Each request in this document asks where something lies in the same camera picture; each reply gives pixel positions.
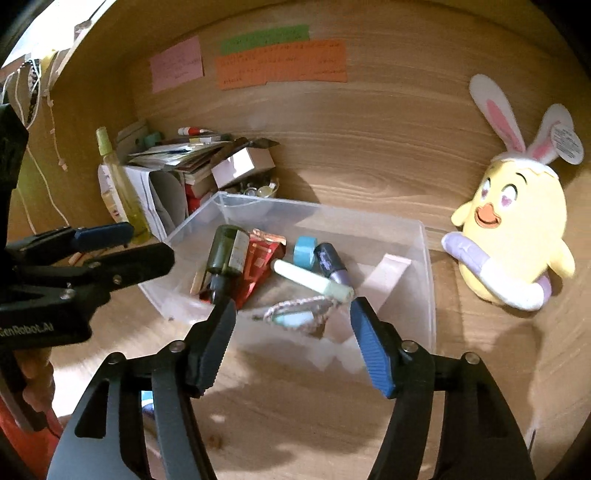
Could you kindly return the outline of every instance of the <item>human hand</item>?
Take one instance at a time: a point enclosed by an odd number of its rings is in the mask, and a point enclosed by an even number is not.
[[[14,356],[22,374],[27,379],[27,387],[22,392],[23,399],[35,411],[51,409],[56,385],[53,381],[53,366],[49,363],[51,348],[17,350]]]

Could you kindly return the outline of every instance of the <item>nail polish bottle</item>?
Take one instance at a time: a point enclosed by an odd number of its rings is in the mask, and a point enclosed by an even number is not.
[[[314,255],[322,274],[342,285],[352,287],[347,267],[340,259],[339,254],[330,243],[323,243],[314,249]]]

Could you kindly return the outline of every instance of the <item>orange sticky note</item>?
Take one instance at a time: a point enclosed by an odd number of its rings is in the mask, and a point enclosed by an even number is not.
[[[216,58],[220,90],[267,82],[347,81],[343,40],[311,40],[253,48]]]

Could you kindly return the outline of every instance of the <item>clear plastic storage box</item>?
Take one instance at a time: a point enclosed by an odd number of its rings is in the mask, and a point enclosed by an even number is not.
[[[202,275],[216,228],[224,223],[247,231],[259,228],[287,238],[290,260],[301,235],[332,243],[347,265],[355,287],[378,265],[384,254],[411,260],[402,278],[380,308],[404,339],[427,350],[436,344],[435,302],[426,234],[421,222],[377,213],[295,202],[254,199],[217,193],[166,240],[176,263],[167,276],[146,282],[143,292],[167,319],[194,323],[207,318],[213,306],[189,295],[196,273]],[[294,367],[314,368],[348,379],[366,378],[361,353],[353,337],[343,344],[304,336],[282,327],[254,321],[279,301],[315,295],[305,287],[273,274],[238,312],[230,345]]]

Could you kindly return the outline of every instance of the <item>green sticky note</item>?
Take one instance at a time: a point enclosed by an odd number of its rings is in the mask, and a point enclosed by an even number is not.
[[[250,50],[257,47],[265,47],[276,43],[289,43],[292,41],[306,41],[310,39],[310,27],[308,25],[294,25],[293,27],[270,28],[256,32],[238,35],[222,42],[222,55],[230,55],[239,51]]]

